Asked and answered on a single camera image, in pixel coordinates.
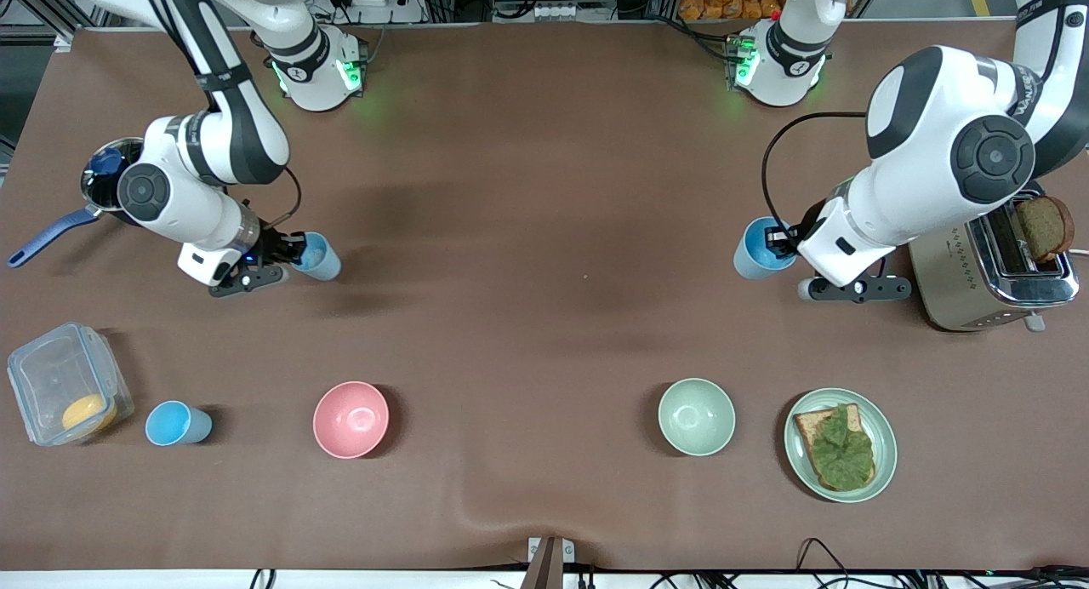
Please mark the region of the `pale green bowl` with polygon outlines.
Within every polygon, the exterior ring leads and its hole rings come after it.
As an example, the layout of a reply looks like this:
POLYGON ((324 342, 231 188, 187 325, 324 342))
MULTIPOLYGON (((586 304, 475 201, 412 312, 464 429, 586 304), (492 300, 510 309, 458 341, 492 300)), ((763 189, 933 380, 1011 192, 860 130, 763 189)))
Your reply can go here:
POLYGON ((722 386, 687 377, 665 388, 656 412, 659 430, 676 452, 703 457, 715 455, 732 441, 738 414, 722 386))

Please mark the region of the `pink bowl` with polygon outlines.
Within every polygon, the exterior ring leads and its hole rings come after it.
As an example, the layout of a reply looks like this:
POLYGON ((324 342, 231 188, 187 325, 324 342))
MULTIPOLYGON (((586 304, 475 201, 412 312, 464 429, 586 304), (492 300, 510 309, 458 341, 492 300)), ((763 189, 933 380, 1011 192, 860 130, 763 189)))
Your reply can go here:
POLYGON ((344 382, 332 386, 316 404, 313 434, 327 455, 356 461, 381 445, 389 424, 389 404, 377 386, 344 382))

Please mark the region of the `blue cup holding white paper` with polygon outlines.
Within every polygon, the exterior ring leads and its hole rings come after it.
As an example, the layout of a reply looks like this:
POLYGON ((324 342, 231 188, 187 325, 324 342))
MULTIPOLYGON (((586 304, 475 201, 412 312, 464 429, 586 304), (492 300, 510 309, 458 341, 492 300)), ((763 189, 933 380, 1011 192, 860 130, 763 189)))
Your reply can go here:
MULTIPOLYGON (((313 233, 320 235, 320 233, 318 232, 305 232, 306 240, 308 240, 308 236, 310 236, 313 233)), ((311 263, 308 263, 307 256, 308 255, 306 249, 302 266, 294 266, 294 263, 291 263, 291 266, 294 267, 297 272, 303 272, 307 277, 311 277, 316 280, 322 280, 323 282, 327 282, 328 280, 334 280, 341 272, 341 267, 342 267, 341 260, 339 259, 337 251, 334 250, 334 248, 332 248, 332 245, 330 243, 329 243, 328 255, 326 256, 326 259, 322 261, 322 263, 318 263, 318 266, 311 267, 311 263)))

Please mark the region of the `clear plastic container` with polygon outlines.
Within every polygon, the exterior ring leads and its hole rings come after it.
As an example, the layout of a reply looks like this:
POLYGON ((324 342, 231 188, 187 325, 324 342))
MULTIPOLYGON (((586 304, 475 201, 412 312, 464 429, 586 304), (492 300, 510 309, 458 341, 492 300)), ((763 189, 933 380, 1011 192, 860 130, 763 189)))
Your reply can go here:
POLYGON ((8 377, 30 442, 51 447, 90 439, 129 418, 134 403, 108 340, 97 330, 69 322, 11 353, 8 377), (90 394, 113 398, 117 419, 94 433, 65 430, 63 412, 90 394))

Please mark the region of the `silver toaster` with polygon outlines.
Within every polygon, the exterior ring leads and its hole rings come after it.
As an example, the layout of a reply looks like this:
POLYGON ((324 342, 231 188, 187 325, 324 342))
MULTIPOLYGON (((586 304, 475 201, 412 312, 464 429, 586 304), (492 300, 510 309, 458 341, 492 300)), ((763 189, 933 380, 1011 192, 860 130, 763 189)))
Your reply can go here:
POLYGON ((1035 263, 1016 209, 1045 196, 1038 182, 996 210, 909 244, 928 318, 939 329, 980 332, 1024 321, 1041 332, 1042 312, 1069 305, 1079 280, 1069 255, 1035 263))

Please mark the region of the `orange round fruit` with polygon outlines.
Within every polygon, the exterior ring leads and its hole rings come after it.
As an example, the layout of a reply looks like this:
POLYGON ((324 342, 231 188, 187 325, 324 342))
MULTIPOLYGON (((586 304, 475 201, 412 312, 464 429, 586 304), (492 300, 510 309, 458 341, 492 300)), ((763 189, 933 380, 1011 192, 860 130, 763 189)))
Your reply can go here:
POLYGON ((97 432, 117 419, 117 403, 113 398, 90 394, 73 403, 63 412, 62 426, 65 430, 87 430, 97 432))

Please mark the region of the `aluminium frame corner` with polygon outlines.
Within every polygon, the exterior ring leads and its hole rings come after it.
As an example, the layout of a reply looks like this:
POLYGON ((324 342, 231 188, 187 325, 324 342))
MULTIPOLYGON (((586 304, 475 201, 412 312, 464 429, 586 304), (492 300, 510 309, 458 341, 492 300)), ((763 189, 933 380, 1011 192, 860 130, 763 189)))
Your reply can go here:
POLYGON ((68 49, 85 21, 71 0, 0 0, 0 46, 68 49))

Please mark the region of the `brown table mat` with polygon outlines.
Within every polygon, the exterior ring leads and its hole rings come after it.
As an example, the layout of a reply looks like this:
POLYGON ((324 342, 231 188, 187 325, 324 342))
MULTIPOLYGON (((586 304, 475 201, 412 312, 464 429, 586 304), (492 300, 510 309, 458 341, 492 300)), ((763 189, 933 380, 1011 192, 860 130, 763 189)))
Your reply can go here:
POLYGON ((479 567, 536 535, 611 569, 776 569, 809 537, 852 569, 1089 566, 1088 293, 1039 334, 949 335, 914 300, 804 302, 804 263, 733 267, 778 128, 859 111, 930 42, 1008 56, 1010 22, 848 24, 782 111, 660 24, 389 30, 367 93, 328 113, 281 97, 235 38, 291 140, 285 228, 323 233, 342 272, 215 299, 178 244, 113 218, 7 268, 78 208, 98 147, 201 108, 164 35, 90 30, 52 56, 0 191, 0 569, 479 567), (108 340, 134 412, 42 447, 7 364, 69 322, 108 340), (715 455, 659 430, 687 377, 735 404, 715 455), (390 410, 356 461, 313 431, 344 382, 390 410), (790 407, 825 386, 896 438, 867 502, 790 467, 790 407), (167 400, 210 435, 152 445, 167 400))

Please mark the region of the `brown toast slice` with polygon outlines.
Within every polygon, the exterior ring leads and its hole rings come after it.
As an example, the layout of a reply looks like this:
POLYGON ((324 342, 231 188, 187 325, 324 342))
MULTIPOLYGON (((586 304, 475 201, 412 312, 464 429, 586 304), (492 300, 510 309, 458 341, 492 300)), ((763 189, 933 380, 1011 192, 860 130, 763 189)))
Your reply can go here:
POLYGON ((1076 228, 1065 203, 1039 196, 1018 203, 1015 210, 1035 263, 1051 262, 1072 248, 1076 228))

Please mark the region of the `pale green plate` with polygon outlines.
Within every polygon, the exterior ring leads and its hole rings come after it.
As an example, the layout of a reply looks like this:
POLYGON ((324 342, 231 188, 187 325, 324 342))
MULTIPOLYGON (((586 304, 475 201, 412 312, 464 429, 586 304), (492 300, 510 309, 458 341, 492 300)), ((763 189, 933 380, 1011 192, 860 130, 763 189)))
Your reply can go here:
POLYGON ((869 398, 825 386, 790 407, 784 427, 790 467, 815 495, 837 503, 874 499, 891 483, 898 447, 886 415, 869 398))

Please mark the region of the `metal table edge bracket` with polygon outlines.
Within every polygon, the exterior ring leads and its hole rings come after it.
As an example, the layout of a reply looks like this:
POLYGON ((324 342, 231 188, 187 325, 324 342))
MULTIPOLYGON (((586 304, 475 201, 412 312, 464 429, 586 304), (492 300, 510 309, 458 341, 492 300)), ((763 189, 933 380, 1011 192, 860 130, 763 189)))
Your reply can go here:
POLYGON ((574 542, 562 537, 533 537, 530 557, 521 589, 564 589, 565 565, 574 564, 574 542))

